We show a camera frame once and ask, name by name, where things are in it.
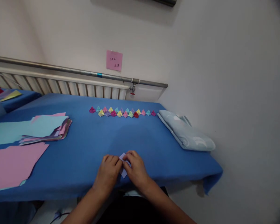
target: white wall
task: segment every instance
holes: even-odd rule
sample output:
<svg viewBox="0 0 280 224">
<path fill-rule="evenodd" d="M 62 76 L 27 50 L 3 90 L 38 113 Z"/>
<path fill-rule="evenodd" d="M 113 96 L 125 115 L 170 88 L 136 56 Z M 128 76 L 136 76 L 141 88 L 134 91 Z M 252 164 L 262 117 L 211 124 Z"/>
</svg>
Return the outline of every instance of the white wall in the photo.
<svg viewBox="0 0 280 224">
<path fill-rule="evenodd" d="M 213 138 L 224 174 L 209 197 L 170 189 L 197 223 L 280 217 L 280 12 L 273 1 L 178 0 L 174 9 L 148 0 L 23 3 L 47 63 L 167 82 L 160 102 Z M 107 49 L 123 53 L 121 72 L 105 68 Z"/>
<path fill-rule="evenodd" d="M 21 0 L 0 0 L 0 56 L 45 62 Z"/>
</svg>

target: light blue cloth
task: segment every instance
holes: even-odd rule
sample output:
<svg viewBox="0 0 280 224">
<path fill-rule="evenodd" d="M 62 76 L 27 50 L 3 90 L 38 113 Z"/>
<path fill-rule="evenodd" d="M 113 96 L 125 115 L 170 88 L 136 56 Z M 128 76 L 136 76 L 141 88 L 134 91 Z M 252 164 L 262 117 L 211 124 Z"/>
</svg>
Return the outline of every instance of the light blue cloth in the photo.
<svg viewBox="0 0 280 224">
<path fill-rule="evenodd" d="M 216 148 L 208 136 L 190 126 L 187 118 L 181 120 L 175 113 L 167 110 L 160 110 L 157 115 L 183 149 L 212 151 Z"/>
</svg>

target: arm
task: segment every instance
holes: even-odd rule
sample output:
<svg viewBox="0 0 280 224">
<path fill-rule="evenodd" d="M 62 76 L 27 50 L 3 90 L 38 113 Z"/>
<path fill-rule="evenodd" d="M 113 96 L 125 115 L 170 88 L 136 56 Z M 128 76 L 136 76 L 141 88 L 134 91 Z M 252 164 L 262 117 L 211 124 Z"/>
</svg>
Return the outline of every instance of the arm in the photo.
<svg viewBox="0 0 280 224">
<path fill-rule="evenodd" d="M 115 186 L 121 166 L 118 156 L 104 156 L 92 188 L 62 224 L 91 223 Z"/>
<path fill-rule="evenodd" d="M 128 151 L 123 160 L 129 160 L 132 165 L 130 167 L 127 162 L 123 163 L 130 180 L 170 223 L 196 224 L 149 177 L 144 162 L 136 151 Z"/>
</svg>

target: cable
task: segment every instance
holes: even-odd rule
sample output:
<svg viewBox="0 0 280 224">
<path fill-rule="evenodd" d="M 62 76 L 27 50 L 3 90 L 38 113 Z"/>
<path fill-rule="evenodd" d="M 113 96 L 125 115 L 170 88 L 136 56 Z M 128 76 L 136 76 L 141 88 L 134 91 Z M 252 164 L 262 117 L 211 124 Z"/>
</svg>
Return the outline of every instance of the cable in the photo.
<svg viewBox="0 0 280 224">
<path fill-rule="evenodd" d="M 70 212 L 66 212 L 66 213 L 63 213 L 63 214 L 57 216 L 53 221 L 51 221 L 50 224 L 52 224 L 56 219 L 60 218 L 61 216 L 68 215 L 69 213 L 70 213 Z"/>
<path fill-rule="evenodd" d="M 1 75 L 1 76 L 3 76 L 4 78 L 9 79 L 9 81 L 13 82 L 14 84 L 16 84 L 16 85 L 18 85 L 18 86 L 22 87 L 22 89 L 24 89 L 24 87 L 23 87 L 23 86 L 21 86 L 20 84 L 16 83 L 15 81 L 13 81 L 11 78 L 6 77 L 5 75 L 3 75 L 3 74 L 1 74 L 1 73 L 0 73 L 0 75 Z"/>
</svg>

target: blue tablecloth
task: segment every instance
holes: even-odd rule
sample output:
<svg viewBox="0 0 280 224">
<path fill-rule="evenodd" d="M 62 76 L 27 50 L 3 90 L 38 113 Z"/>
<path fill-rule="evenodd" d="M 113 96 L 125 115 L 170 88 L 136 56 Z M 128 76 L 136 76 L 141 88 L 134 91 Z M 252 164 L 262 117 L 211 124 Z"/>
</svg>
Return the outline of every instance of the blue tablecloth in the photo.
<svg viewBox="0 0 280 224">
<path fill-rule="evenodd" d="M 41 97 L 40 93 L 34 91 L 27 90 L 18 90 L 22 95 L 12 98 L 10 100 L 6 100 L 1 102 L 7 113 L 24 106 L 27 103 L 30 103 L 33 100 Z"/>
<path fill-rule="evenodd" d="M 0 202 L 78 197 L 92 186 L 102 157 L 136 150 L 147 172 L 159 184 L 204 179 L 205 192 L 219 180 L 222 168 L 208 152 L 183 150 L 157 116 L 100 117 L 91 107 L 124 110 L 164 110 L 159 103 L 48 94 L 0 118 L 0 122 L 30 120 L 35 115 L 66 112 L 72 119 L 64 140 L 50 146 L 20 187 L 0 191 Z M 0 149 L 13 144 L 0 145 Z M 131 184 L 120 178 L 117 186 Z"/>
</svg>

